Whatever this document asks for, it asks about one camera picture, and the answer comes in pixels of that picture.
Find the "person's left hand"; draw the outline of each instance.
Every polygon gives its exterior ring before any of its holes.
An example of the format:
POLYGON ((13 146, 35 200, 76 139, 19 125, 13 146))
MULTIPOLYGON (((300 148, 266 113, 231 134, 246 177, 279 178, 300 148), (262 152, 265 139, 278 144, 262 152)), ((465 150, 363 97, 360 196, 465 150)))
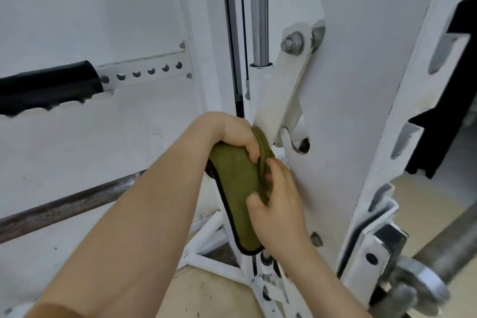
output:
POLYGON ((206 128, 210 134, 212 146, 219 141, 224 141, 232 146, 244 146, 248 158, 252 163, 258 163, 260 147, 252 132, 250 123, 243 118, 231 116, 223 112, 207 112, 192 123, 198 128, 206 128))

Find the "green pouch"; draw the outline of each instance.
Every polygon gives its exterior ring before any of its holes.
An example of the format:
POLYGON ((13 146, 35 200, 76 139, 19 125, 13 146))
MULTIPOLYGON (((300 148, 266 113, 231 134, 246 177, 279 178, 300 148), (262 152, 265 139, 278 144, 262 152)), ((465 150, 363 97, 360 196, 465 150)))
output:
POLYGON ((217 183, 235 243, 245 255, 255 255, 263 250, 263 245, 252 228, 245 200, 256 191, 267 205, 266 192, 271 188, 271 182, 265 179, 265 173, 270 172, 265 160, 275 156, 260 128, 253 127, 252 131, 260 146, 257 165, 250 162, 245 147, 219 142, 212 148, 206 167, 207 175, 217 183))

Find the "hand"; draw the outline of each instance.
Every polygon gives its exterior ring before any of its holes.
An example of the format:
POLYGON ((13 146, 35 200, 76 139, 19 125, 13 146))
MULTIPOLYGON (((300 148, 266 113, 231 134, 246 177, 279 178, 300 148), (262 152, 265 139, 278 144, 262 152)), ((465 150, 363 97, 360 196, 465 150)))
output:
POLYGON ((257 193, 252 193, 247 198, 248 213, 260 242, 278 262, 287 265, 294 256, 313 246, 290 170, 276 158, 267 159, 266 164, 271 170, 266 178, 273 182, 268 206, 257 193))
POLYGON ((246 119, 223 112, 208 112, 197 117, 189 128, 203 131, 210 140, 210 148, 219 141, 232 146, 244 146, 250 161, 259 161, 260 146, 246 119))

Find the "person's left arm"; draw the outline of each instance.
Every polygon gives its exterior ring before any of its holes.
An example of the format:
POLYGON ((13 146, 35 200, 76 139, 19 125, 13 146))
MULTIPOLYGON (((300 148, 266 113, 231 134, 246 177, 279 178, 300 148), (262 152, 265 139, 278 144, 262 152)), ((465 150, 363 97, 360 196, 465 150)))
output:
POLYGON ((93 227, 37 305, 87 317, 155 317, 189 233, 210 150, 220 140, 245 146, 258 161, 245 119, 198 117, 93 227))

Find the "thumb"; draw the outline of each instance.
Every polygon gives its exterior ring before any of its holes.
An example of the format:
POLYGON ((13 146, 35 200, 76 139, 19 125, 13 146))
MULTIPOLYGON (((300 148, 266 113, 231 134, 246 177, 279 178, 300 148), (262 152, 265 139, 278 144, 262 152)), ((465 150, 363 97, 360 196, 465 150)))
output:
POLYGON ((265 213, 266 206, 263 204, 262 200, 260 199, 260 195, 258 192, 252 192, 245 200, 248 209, 248 215, 250 215, 250 220, 252 223, 259 219, 263 213, 265 213))

